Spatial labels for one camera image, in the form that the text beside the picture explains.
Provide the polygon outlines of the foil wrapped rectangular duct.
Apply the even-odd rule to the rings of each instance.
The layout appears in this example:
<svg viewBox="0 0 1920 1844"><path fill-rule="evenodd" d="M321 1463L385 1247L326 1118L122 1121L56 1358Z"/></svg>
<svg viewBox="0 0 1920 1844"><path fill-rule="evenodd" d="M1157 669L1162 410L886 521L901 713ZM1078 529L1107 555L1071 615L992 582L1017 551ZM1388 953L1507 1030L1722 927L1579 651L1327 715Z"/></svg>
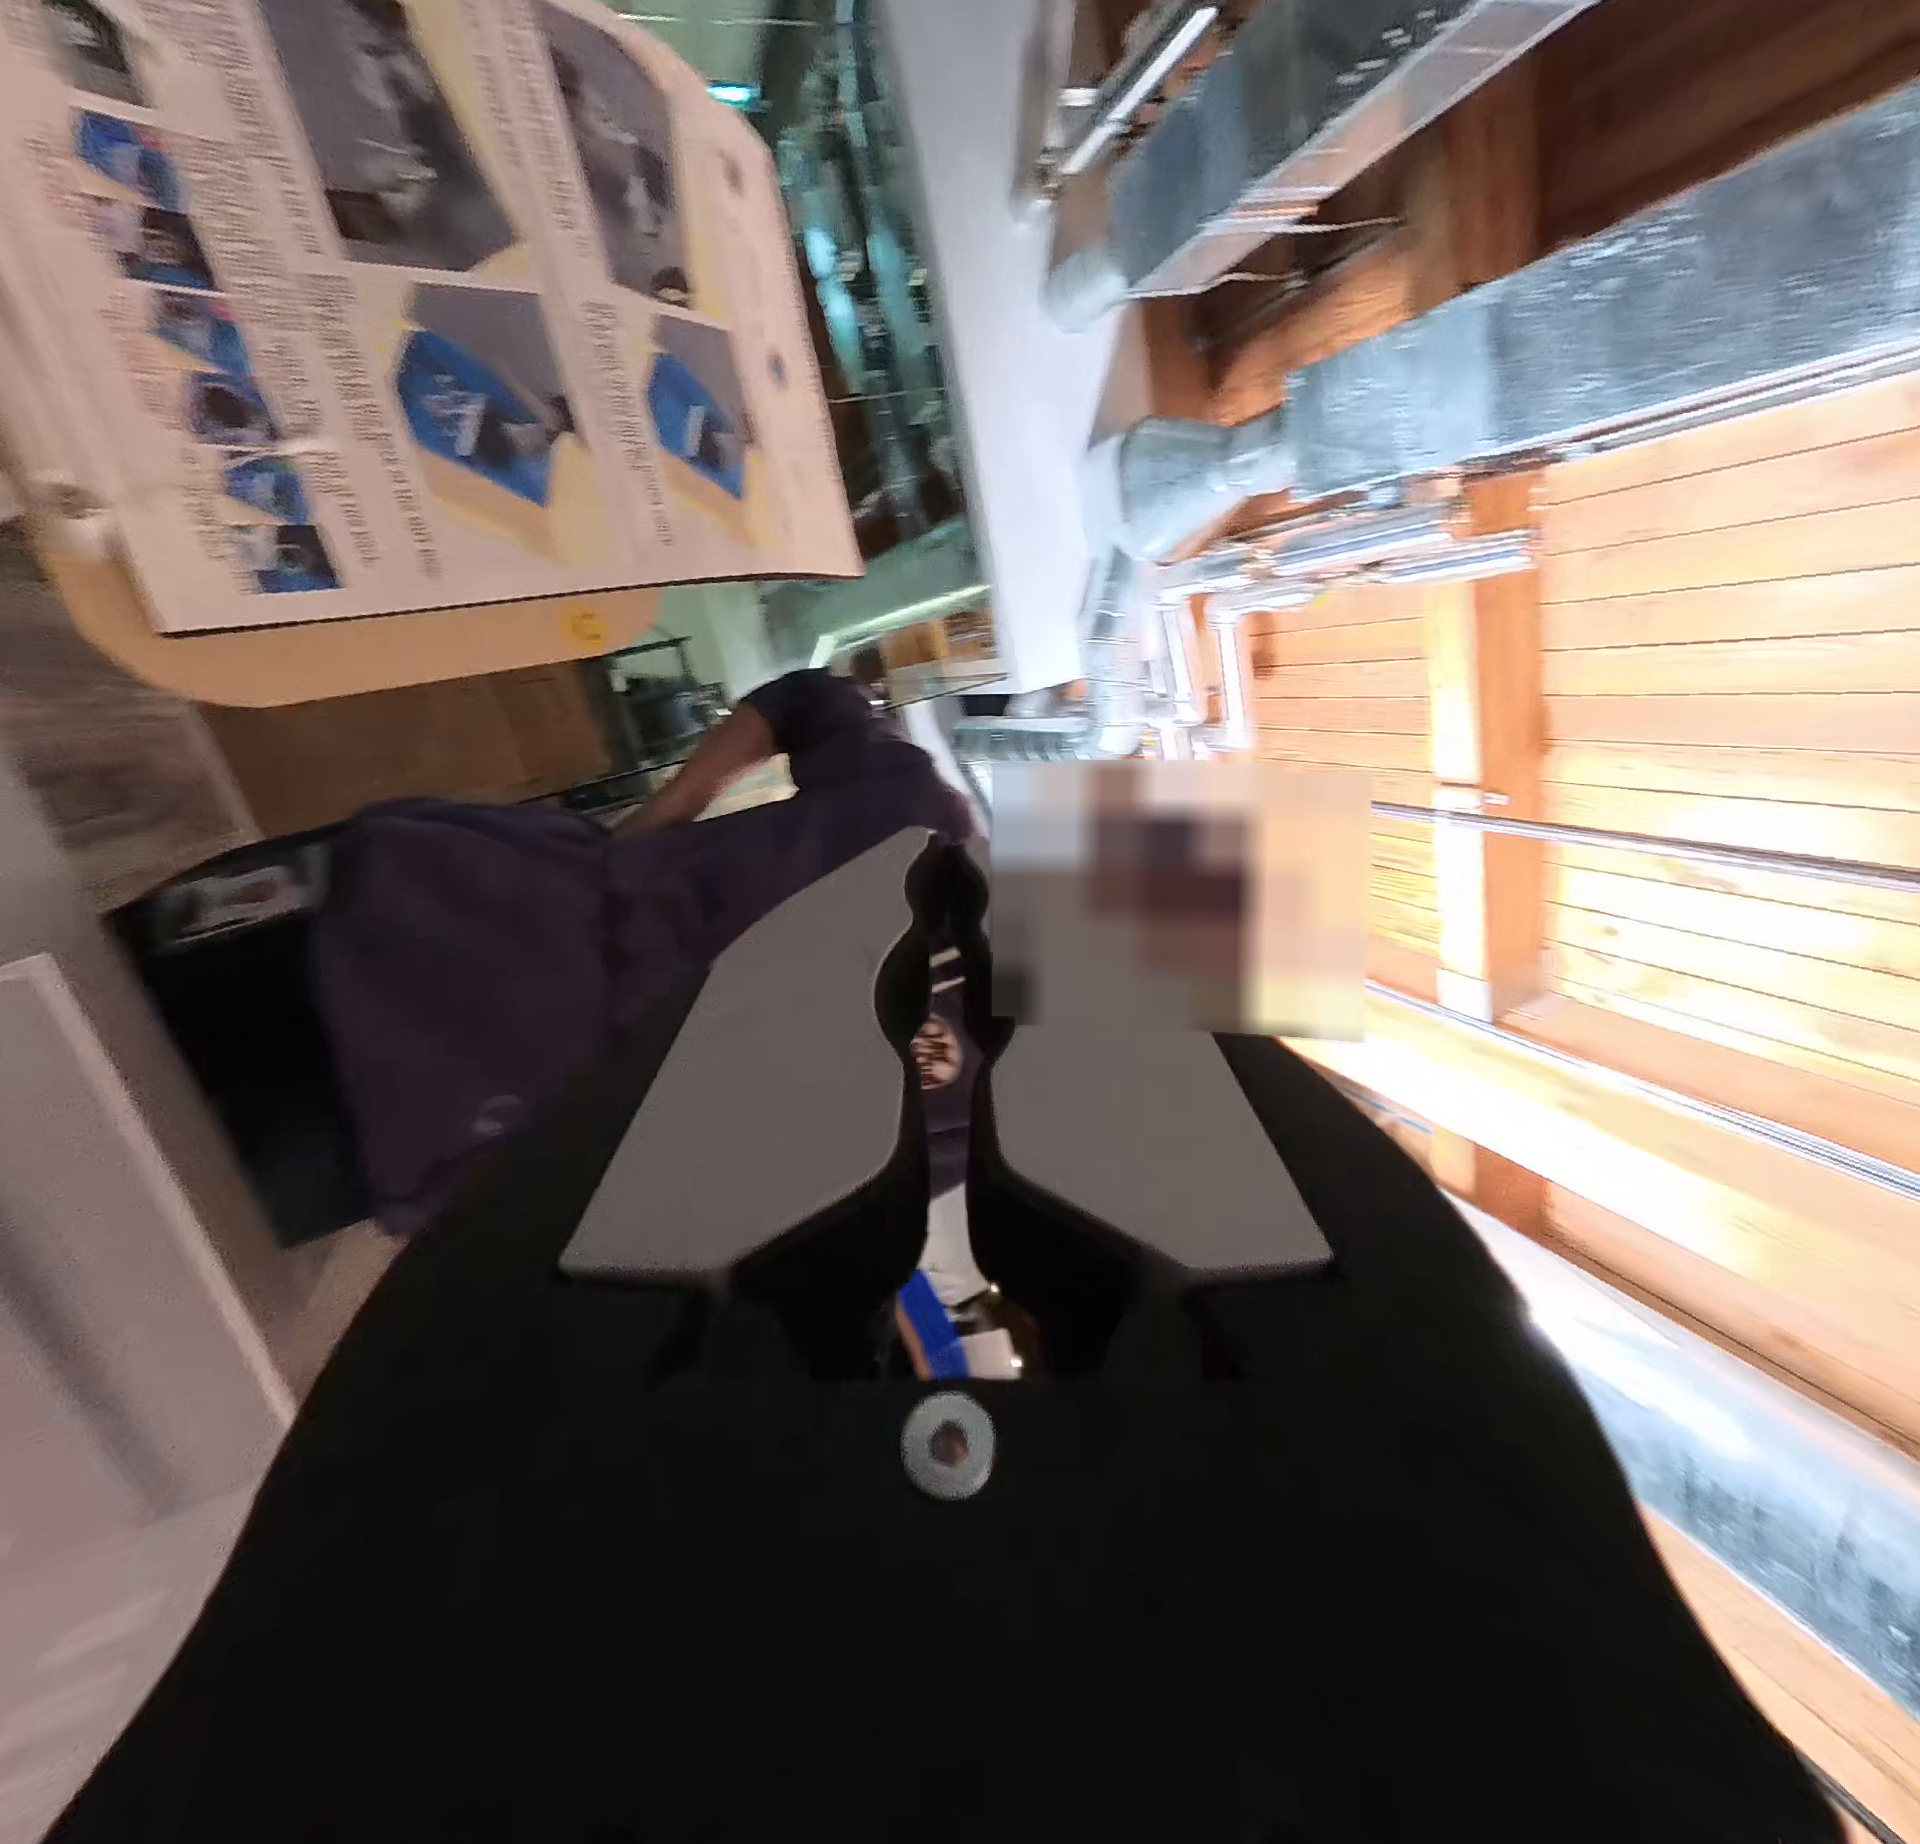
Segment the foil wrapped rectangular duct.
<svg viewBox="0 0 1920 1844"><path fill-rule="evenodd" d="M1305 366L1298 499L1537 458L1916 352L1918 88Z"/></svg>

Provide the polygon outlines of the silver air duct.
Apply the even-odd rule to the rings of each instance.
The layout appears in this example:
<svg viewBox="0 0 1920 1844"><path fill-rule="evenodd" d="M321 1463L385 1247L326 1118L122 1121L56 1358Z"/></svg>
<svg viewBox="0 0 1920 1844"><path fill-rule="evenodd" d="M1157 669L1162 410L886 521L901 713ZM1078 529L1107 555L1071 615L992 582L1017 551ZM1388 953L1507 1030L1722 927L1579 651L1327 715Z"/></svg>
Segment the silver air duct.
<svg viewBox="0 0 1920 1844"><path fill-rule="evenodd" d="M1142 419L1094 441L1080 466L1092 561L1166 561L1251 499L1287 494L1298 436L1285 405L1241 424Z"/></svg>

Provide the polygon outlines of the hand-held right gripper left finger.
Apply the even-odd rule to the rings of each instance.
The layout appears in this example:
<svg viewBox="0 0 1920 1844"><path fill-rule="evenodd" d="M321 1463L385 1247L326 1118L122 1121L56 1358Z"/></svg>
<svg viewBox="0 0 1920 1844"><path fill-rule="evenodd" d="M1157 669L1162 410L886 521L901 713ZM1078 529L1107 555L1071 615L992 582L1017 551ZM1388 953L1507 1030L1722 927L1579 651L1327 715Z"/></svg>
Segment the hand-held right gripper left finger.
<svg viewBox="0 0 1920 1844"><path fill-rule="evenodd" d="M920 1099L913 885L939 851L897 831L722 951L563 1247L566 1278L722 1281L883 1171Z"/></svg>

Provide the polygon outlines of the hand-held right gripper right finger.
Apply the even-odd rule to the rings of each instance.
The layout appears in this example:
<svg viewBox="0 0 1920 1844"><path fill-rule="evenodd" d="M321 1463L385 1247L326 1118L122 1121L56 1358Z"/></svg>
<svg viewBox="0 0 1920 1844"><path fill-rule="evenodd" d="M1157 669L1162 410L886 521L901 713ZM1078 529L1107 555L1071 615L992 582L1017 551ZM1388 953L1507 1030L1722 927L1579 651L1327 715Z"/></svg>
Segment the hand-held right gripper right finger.
<svg viewBox="0 0 1920 1844"><path fill-rule="evenodd" d="M1155 1024L1162 994L1107 917L1063 883L990 902L988 848L937 867L937 1269L1065 1209L1200 1281L1318 1272L1333 1251L1217 1042Z"/></svg>

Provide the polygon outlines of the wooden instruction sheet board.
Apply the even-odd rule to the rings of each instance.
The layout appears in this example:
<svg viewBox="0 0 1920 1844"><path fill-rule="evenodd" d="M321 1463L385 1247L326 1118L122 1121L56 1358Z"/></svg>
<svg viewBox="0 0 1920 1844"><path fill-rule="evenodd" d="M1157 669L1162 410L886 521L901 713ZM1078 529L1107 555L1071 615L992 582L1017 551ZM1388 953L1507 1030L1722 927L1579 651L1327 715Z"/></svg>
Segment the wooden instruction sheet board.
<svg viewBox="0 0 1920 1844"><path fill-rule="evenodd" d="M864 573L771 150L590 0L4 0L4 437L56 608L299 705Z"/></svg>

